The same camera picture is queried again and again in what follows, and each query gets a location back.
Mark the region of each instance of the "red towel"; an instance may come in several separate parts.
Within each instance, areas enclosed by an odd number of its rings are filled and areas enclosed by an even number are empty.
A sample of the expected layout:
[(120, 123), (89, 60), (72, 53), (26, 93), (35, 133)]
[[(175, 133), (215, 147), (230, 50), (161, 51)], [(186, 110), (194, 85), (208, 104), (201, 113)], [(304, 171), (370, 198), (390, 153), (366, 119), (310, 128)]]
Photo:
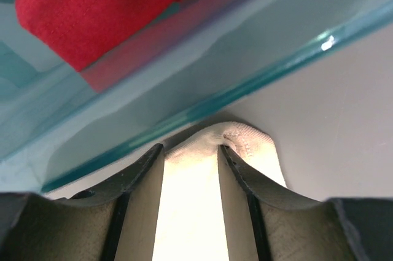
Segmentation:
[(77, 71), (134, 34), (175, 0), (16, 0), (20, 24)]

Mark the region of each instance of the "red fabric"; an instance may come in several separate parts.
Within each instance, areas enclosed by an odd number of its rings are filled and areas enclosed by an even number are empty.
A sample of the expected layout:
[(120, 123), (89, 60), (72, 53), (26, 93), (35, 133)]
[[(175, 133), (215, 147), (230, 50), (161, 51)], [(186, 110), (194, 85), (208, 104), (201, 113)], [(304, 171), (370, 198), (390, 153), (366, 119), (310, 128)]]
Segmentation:
[(175, 0), (17, 0), (20, 24), (77, 71), (157, 17)]

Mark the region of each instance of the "folded cloth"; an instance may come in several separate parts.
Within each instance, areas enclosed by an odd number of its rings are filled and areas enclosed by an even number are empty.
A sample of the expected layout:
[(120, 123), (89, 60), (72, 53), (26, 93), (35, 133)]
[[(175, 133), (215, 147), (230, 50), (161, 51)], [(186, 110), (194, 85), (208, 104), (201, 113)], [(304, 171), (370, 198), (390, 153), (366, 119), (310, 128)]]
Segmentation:
[(236, 122), (197, 132), (166, 154), (153, 261), (228, 260), (219, 145), (231, 147), (253, 168), (286, 186), (267, 134)]
[(16, 0), (20, 24), (77, 71), (137, 32), (175, 0)]

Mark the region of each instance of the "white towel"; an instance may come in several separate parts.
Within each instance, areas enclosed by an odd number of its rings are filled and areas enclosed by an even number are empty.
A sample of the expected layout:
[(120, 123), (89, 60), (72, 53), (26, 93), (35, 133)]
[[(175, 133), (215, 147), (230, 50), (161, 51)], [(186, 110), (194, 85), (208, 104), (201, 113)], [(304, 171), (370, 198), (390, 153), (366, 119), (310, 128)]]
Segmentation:
[(158, 212), (153, 261), (228, 260), (217, 166), (219, 145), (286, 186), (273, 140), (236, 122), (207, 127), (170, 150)]

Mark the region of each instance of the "white cloth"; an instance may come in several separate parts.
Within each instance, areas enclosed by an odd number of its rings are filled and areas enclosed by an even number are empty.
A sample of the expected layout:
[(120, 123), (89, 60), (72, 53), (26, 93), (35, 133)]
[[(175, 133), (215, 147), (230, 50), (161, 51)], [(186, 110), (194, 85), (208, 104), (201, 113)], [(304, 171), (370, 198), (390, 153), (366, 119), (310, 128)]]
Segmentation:
[(219, 145), (231, 147), (253, 168), (286, 186), (267, 134), (236, 122), (197, 132), (166, 154), (153, 261), (228, 260)]

